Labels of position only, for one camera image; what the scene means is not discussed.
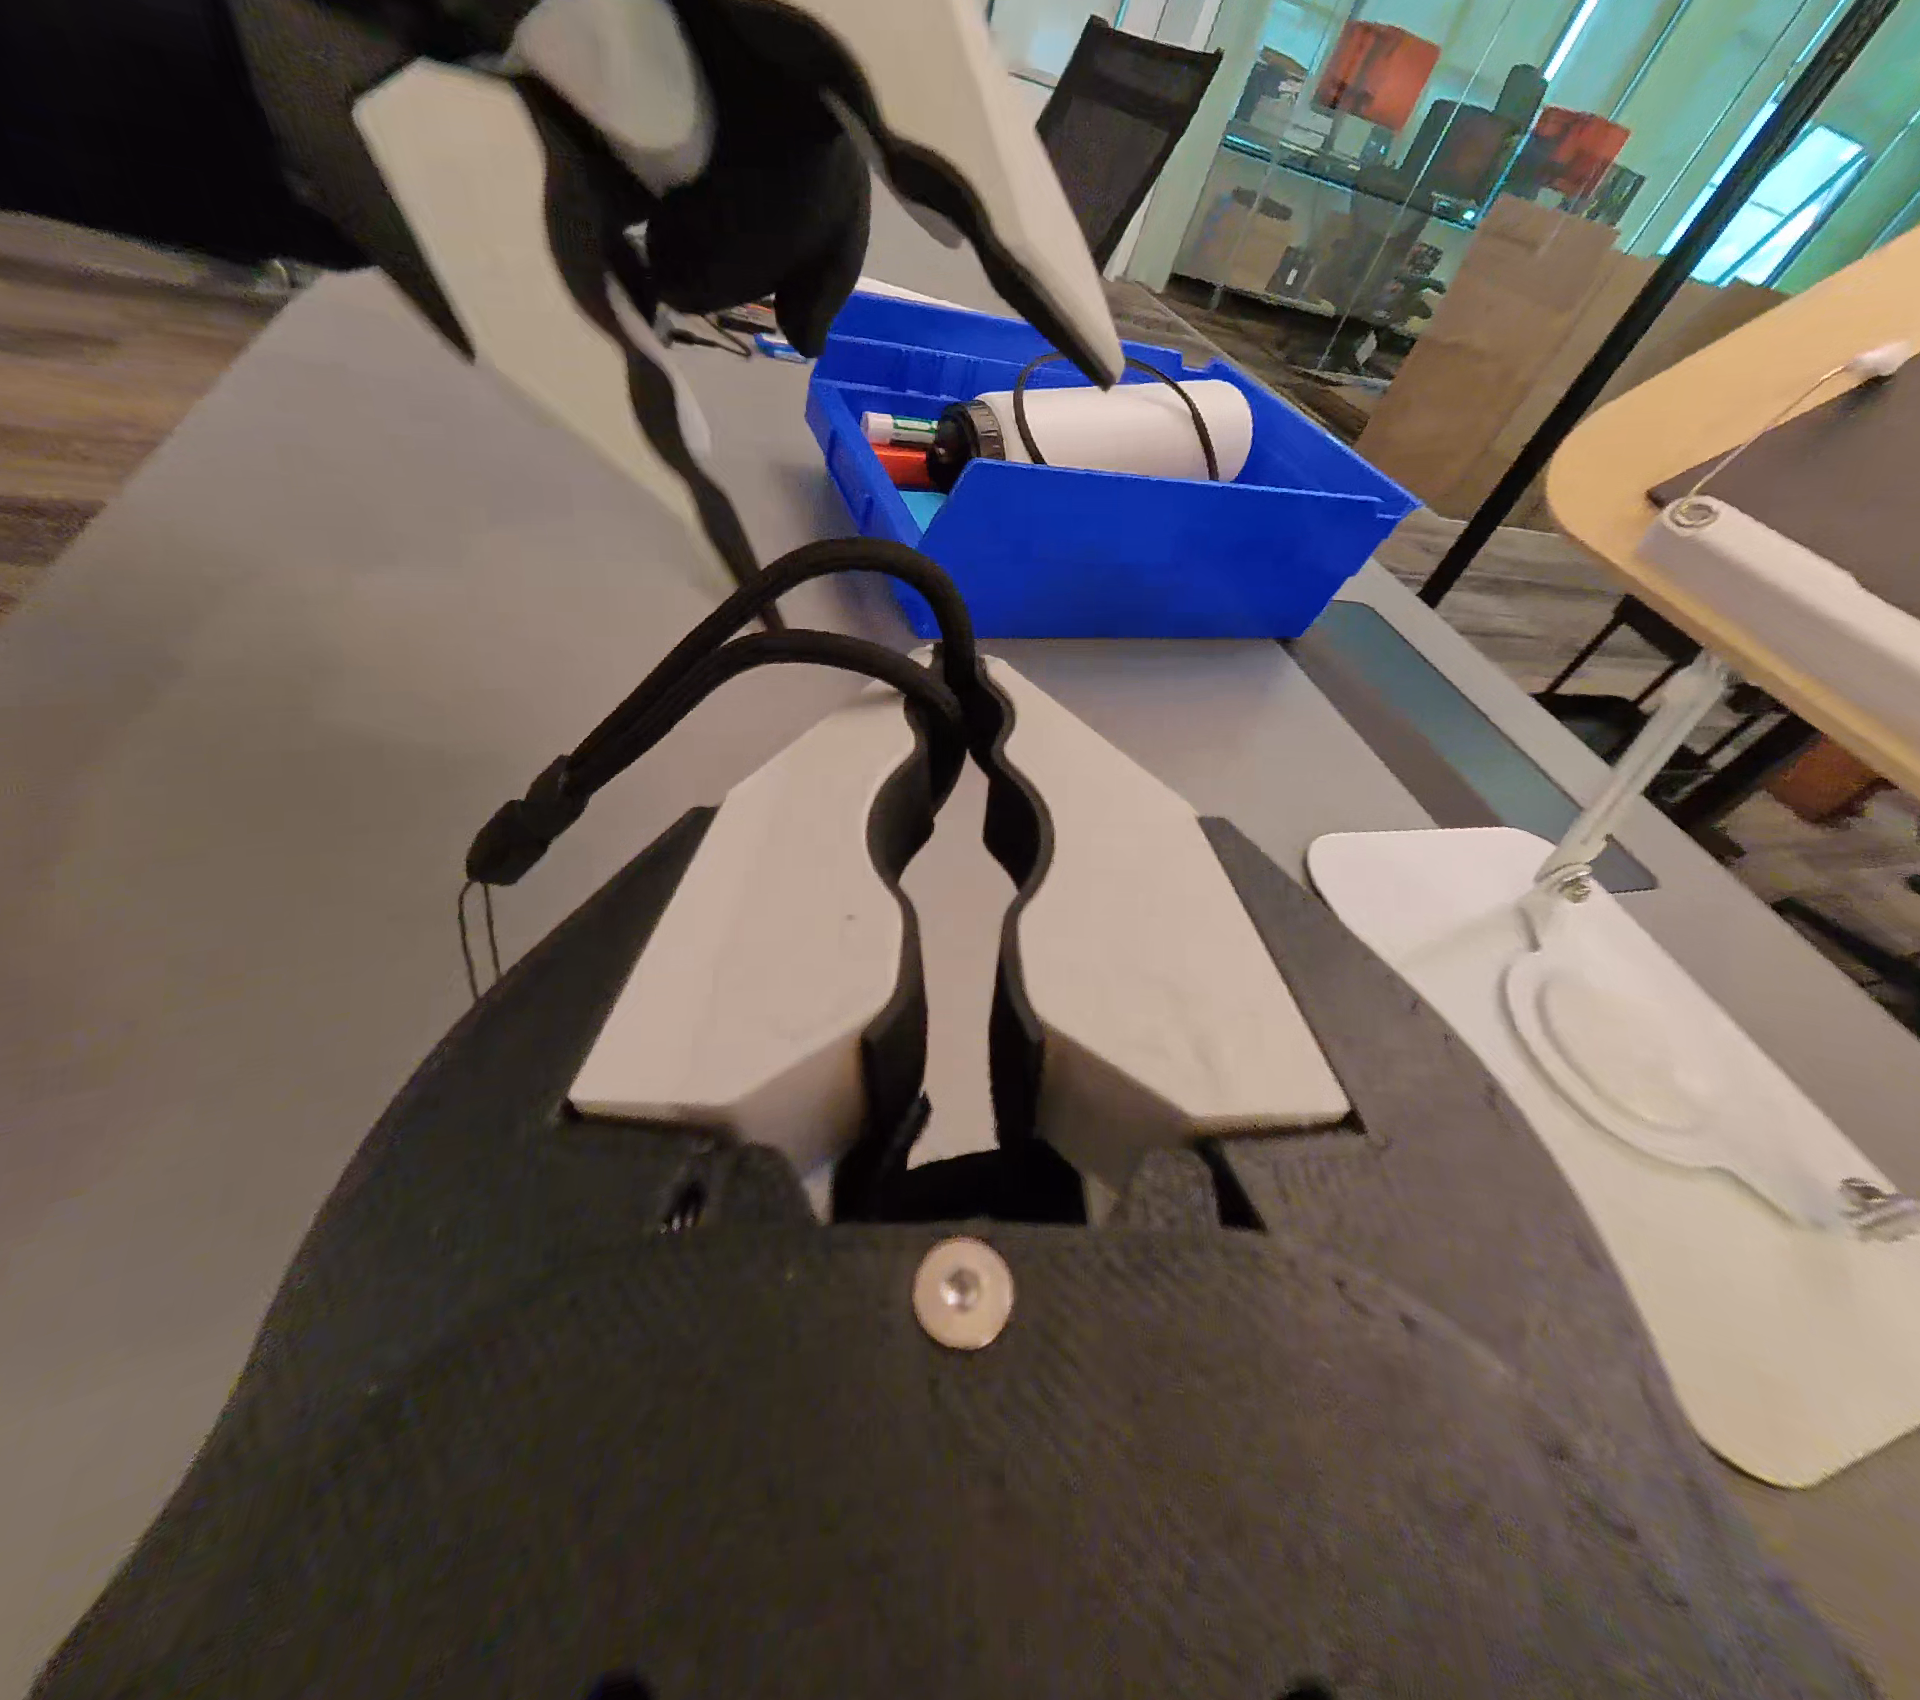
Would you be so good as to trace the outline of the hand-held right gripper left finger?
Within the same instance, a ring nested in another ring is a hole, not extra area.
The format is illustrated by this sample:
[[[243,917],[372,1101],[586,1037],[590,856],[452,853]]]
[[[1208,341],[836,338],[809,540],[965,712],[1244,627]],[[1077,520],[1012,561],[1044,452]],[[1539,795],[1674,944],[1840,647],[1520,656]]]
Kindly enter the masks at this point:
[[[900,876],[966,730],[947,691],[871,684],[712,811],[569,1088],[583,1117],[684,1128],[829,1176],[880,1218],[925,1132],[928,1000]]]

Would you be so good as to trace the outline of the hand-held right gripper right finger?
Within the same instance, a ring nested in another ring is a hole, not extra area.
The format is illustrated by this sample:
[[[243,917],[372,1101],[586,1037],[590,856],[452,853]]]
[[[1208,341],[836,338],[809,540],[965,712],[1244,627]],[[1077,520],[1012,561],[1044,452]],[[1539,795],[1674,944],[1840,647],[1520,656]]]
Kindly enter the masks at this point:
[[[1009,660],[977,672],[981,840],[1012,884],[989,1015],[984,1216],[1080,1221],[1155,1154],[1352,1113],[1196,807]]]

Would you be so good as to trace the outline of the blue plastic bin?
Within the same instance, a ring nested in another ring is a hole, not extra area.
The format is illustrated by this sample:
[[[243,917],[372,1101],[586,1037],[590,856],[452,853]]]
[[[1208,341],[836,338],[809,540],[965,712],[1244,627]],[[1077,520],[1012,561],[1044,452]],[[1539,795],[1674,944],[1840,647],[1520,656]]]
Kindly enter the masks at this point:
[[[812,368],[806,423],[858,533],[943,566],[989,638],[1293,638],[1419,510],[1419,498],[1231,359],[1124,344],[1123,384],[1213,377],[1254,408],[1232,482],[970,464],[903,491],[862,411],[938,417],[1020,387],[1091,387],[1027,322],[858,289]]]

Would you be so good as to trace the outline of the person's left forearm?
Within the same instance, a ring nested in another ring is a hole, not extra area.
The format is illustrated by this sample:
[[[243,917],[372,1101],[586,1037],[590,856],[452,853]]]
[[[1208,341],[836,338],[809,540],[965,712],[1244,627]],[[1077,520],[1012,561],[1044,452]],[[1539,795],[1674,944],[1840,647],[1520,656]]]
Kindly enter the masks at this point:
[[[290,181],[225,0],[2,0],[2,208],[233,266],[370,264]]]

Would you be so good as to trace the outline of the person's left hand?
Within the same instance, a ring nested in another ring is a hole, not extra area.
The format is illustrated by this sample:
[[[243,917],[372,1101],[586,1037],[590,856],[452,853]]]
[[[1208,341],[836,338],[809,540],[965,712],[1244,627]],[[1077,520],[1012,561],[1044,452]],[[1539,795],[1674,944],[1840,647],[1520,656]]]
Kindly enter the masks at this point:
[[[703,170],[664,191],[643,231],[662,299],[687,313],[768,302],[787,341],[817,357],[873,230],[868,162],[806,64],[738,0],[670,0],[707,80]]]

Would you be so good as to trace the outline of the white stand base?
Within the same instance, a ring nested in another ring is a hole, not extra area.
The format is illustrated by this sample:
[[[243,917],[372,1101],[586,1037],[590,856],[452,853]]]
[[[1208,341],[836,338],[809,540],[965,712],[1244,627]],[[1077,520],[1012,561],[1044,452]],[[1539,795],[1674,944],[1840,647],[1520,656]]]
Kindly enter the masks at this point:
[[[1552,846],[1504,826],[1341,832],[1310,844],[1309,876],[1527,1117],[1701,1440],[1809,1490],[1917,1433],[1917,1196],[1599,876],[1728,678],[1695,657]]]

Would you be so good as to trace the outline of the black office chair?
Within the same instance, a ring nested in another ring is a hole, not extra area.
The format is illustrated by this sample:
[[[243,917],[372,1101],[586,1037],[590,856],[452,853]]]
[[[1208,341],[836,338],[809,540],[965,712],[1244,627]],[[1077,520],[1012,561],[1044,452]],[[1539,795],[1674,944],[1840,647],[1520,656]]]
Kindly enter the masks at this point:
[[[1097,269],[1107,269],[1194,122],[1222,65],[1186,47],[1087,17],[1037,134]]]

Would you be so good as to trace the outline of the white bottle with black cap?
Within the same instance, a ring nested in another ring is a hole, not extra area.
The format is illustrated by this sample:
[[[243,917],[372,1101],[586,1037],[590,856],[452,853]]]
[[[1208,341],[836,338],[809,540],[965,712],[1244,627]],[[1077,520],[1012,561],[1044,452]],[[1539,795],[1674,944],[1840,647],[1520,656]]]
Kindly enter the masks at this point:
[[[1231,483],[1253,444],[1254,408],[1225,377],[1147,377],[1113,389],[1023,386],[945,408],[925,467],[938,491],[979,462]]]

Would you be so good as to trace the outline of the orange translucent cover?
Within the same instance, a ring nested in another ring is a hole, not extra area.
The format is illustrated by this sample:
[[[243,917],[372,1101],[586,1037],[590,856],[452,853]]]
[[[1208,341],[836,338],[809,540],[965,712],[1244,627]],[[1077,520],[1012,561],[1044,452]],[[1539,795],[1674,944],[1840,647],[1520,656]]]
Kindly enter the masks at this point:
[[[1529,138],[1534,188],[1562,199],[1589,199],[1614,171],[1630,127],[1587,110],[1549,104]]]
[[[1310,106],[1398,134],[1414,115],[1438,56],[1438,39],[1352,17],[1320,65]]]

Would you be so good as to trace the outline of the black slanted pole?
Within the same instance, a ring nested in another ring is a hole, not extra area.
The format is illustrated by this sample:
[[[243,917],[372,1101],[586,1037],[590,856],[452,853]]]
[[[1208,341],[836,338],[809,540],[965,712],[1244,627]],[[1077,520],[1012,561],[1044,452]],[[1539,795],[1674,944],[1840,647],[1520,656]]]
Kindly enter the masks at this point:
[[[1549,415],[1520,444],[1487,499],[1452,537],[1449,549],[1419,586],[1421,603],[1436,608],[1470,569],[1500,526],[1520,508],[1529,487],[1547,472],[1574,427],[1600,403],[1609,382],[1653,332],[1672,298],[1693,277],[1695,268],[1720,239],[1757,186],[1794,145],[1803,130],[1812,123],[1812,115],[1855,68],[1900,1],[1853,0],[1844,7],[1835,27],[1826,32],[1790,80],[1772,113],[1741,149],[1727,176],[1709,190],[1706,199],[1679,231],[1670,250],[1657,262],[1647,284],[1641,286],[1635,299],[1596,344],[1596,351],[1578,368]]]

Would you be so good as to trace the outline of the black metal frame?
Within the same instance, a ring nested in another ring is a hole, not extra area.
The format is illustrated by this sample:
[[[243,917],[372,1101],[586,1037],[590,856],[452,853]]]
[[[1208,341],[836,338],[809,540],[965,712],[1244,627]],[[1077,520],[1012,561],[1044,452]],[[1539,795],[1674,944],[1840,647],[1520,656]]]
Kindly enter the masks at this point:
[[[1572,679],[1620,632],[1658,657],[1658,672],[1632,695],[1572,690]],[[1661,695],[1701,654],[1698,641],[1632,596],[1622,596],[1602,627],[1549,679],[1534,700],[1591,752],[1617,763],[1650,721]],[[1734,721],[1706,742],[1685,742],[1661,766],[1644,798],[1690,834],[1716,828],[1764,783],[1812,749],[1815,727],[1762,687],[1739,681],[1720,695]]]

